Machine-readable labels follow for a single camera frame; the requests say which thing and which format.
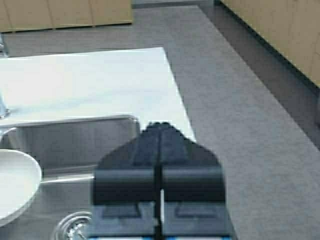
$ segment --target kitchen counter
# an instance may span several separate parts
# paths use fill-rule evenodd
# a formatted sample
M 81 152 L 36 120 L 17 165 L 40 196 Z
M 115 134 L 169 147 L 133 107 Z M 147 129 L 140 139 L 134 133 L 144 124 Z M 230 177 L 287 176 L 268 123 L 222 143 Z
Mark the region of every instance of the kitchen counter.
M 170 122 L 195 140 L 161 47 L 0 59 L 9 117 L 0 127 L 132 115 L 144 129 Z
M 197 141 L 225 171 L 238 238 L 319 239 L 320 152 L 297 123 L 199 8 L 158 6 L 134 15 L 133 25 L 4 39 L 16 57 L 164 47 Z

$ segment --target white countertop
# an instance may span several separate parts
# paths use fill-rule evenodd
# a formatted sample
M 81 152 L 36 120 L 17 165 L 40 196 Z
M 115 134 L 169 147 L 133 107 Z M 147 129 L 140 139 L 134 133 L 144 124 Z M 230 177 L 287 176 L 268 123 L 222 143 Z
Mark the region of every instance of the white countertop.
M 132 115 L 142 129 L 170 122 L 195 140 L 160 47 L 0 59 L 0 92 L 12 111 L 0 127 Z

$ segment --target white bowl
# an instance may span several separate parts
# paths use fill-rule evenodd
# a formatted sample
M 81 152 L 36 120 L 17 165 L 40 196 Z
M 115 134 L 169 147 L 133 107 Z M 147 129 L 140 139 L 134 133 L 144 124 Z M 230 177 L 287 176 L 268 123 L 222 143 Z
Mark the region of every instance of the white bowl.
M 16 150 L 0 149 L 0 227 L 31 204 L 42 179 L 38 162 Z

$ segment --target drain strainer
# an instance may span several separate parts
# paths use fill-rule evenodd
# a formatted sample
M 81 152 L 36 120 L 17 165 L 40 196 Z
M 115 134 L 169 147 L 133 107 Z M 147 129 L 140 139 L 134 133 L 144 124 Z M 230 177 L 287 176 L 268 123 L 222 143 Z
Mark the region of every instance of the drain strainer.
M 91 220 L 90 212 L 80 211 L 70 214 L 56 226 L 51 240 L 87 240 L 85 232 Z

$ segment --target stainless steel sink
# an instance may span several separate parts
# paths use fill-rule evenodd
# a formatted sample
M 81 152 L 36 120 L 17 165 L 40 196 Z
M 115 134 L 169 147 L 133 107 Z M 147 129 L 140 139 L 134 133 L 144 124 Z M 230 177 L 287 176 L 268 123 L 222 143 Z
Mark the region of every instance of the stainless steel sink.
M 30 154 L 43 171 L 43 181 L 30 208 L 15 221 L 0 227 L 0 239 L 82 239 L 79 235 L 68 237 L 68 234 L 57 237 L 54 232 L 61 230 L 56 227 L 66 216 L 79 213 L 74 220 L 82 221 L 86 212 L 91 211 L 93 169 L 105 154 L 135 138 L 139 132 L 139 122 L 132 116 L 0 128 L 0 149 Z

